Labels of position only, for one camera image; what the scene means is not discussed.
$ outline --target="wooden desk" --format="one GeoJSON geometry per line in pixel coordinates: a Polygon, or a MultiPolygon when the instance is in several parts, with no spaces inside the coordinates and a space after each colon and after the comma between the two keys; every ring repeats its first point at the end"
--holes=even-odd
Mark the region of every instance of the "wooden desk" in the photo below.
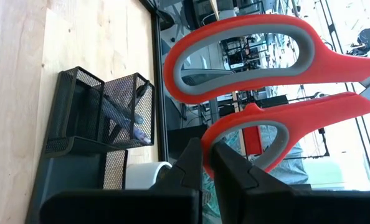
{"type": "MultiPolygon", "coordinates": [[[[153,83],[152,45],[138,0],[0,1],[0,223],[24,222],[57,73],[153,83]]],[[[158,160],[157,146],[129,152],[129,163],[158,160]]]]}

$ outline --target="gray handle grip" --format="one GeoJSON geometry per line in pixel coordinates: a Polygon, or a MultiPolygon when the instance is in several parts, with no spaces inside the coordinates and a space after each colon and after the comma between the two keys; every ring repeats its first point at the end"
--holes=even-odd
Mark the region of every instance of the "gray handle grip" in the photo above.
{"type": "Polygon", "coordinates": [[[286,149],[287,144],[289,143],[289,130],[287,127],[279,122],[276,121],[252,121],[249,123],[244,123],[238,126],[234,126],[233,128],[227,129],[222,132],[214,141],[213,144],[219,142],[224,136],[228,135],[231,132],[237,131],[239,129],[244,129],[252,126],[258,125],[271,125],[277,128],[278,132],[273,140],[272,144],[268,147],[268,149],[261,155],[254,160],[254,165],[256,165],[260,169],[266,169],[270,164],[275,162],[280,155],[283,154],[284,150],[286,149]]]}
{"type": "Polygon", "coordinates": [[[309,34],[297,26],[288,24],[259,24],[250,26],[235,27],[233,29],[218,32],[214,35],[195,42],[190,47],[182,52],[178,57],[174,66],[174,82],[183,93],[188,95],[200,95],[208,91],[214,90],[224,85],[230,85],[237,82],[246,82],[256,78],[264,77],[285,77],[297,76],[303,73],[312,64],[315,55],[315,45],[309,34]],[[294,65],[289,68],[267,68],[260,70],[251,70],[246,72],[236,73],[234,75],[217,76],[217,78],[201,83],[200,85],[190,86],[183,82],[181,75],[181,67],[185,59],[197,50],[216,43],[220,40],[231,37],[240,37],[243,35],[259,34],[259,33],[279,33],[285,34],[293,38],[298,44],[300,50],[299,57],[294,65]]]}

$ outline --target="scissors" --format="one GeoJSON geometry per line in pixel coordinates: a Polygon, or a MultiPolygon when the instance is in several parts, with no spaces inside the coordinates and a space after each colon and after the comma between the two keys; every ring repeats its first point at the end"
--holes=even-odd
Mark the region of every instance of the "scissors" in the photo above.
{"type": "Polygon", "coordinates": [[[345,92],[264,110],[250,104],[243,111],[218,120],[202,137],[204,168],[211,177],[213,171],[206,160],[210,148],[237,129],[266,124],[278,129],[271,146],[254,161],[256,166],[268,172],[309,132],[370,113],[370,58],[337,54],[327,48],[312,26],[291,16],[240,16],[201,27],[170,50],[163,75],[170,94],[188,104],[199,104],[236,90],[256,90],[263,86],[360,82],[366,87],[360,95],[345,92]],[[193,52],[223,39],[259,33],[280,33],[294,39],[300,49],[295,64],[288,68],[220,74],[198,85],[184,83],[181,66],[193,52]]]}

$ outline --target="wooden surface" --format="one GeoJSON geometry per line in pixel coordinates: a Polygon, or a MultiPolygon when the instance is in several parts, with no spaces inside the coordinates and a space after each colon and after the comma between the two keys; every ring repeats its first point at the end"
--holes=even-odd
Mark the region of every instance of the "wooden surface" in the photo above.
{"type": "Polygon", "coordinates": [[[214,11],[214,15],[216,16],[217,21],[220,20],[220,17],[218,15],[217,0],[210,0],[210,4],[212,7],[212,10],[214,11]]]}
{"type": "MultiPolygon", "coordinates": [[[[23,223],[57,73],[153,82],[151,22],[138,0],[0,1],[0,223],[23,223]]],[[[157,146],[129,163],[157,161],[157,146]]]]}

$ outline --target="black metal frame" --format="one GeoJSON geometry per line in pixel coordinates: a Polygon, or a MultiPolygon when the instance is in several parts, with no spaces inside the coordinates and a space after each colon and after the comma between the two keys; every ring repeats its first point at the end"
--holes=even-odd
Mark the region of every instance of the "black metal frame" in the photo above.
{"type": "Polygon", "coordinates": [[[166,130],[166,110],[164,83],[161,63],[160,23],[157,5],[154,0],[140,0],[140,3],[149,11],[152,23],[152,45],[154,65],[154,86],[156,91],[156,130],[158,132],[159,161],[168,161],[168,140],[166,130]]]}

